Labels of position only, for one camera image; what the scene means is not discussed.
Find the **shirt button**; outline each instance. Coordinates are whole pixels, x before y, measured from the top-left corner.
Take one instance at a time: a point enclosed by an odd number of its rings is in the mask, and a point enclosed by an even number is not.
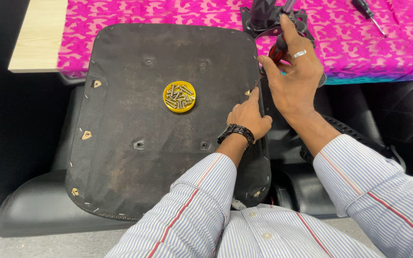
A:
[[[264,238],[265,240],[269,240],[269,239],[272,238],[272,234],[269,233],[269,232],[264,233],[264,234],[262,234],[262,238]]]

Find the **screwdriver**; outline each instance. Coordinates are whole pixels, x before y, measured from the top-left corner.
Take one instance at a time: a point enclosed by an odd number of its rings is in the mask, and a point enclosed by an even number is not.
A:
[[[380,26],[375,21],[374,13],[371,11],[371,9],[369,9],[368,3],[366,3],[365,0],[352,0],[352,3],[360,13],[364,14],[364,16],[366,17],[366,20],[372,19],[372,21],[376,24],[377,28],[379,28],[380,32],[386,38],[385,32],[382,31]]]

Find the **pink tablecloth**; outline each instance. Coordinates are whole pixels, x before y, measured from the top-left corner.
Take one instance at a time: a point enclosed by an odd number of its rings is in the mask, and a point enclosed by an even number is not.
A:
[[[59,71],[83,76],[97,32],[116,23],[175,23],[242,30],[252,0],[68,0]],[[413,79],[413,0],[368,0],[388,38],[350,0],[300,0],[331,84]],[[275,37],[256,41],[267,54]]]

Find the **ring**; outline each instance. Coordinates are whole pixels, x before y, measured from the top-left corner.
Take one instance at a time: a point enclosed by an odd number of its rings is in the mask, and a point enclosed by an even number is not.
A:
[[[294,56],[292,56],[292,59],[294,60],[296,57],[302,56],[306,53],[307,53],[307,51],[304,49],[303,51],[297,52]]]

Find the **floor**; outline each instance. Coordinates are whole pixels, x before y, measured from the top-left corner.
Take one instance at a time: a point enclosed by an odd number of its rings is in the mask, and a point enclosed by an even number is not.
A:
[[[325,220],[325,222],[381,254],[353,219]],[[42,237],[0,237],[0,258],[104,257],[124,232],[125,230],[118,230]]]

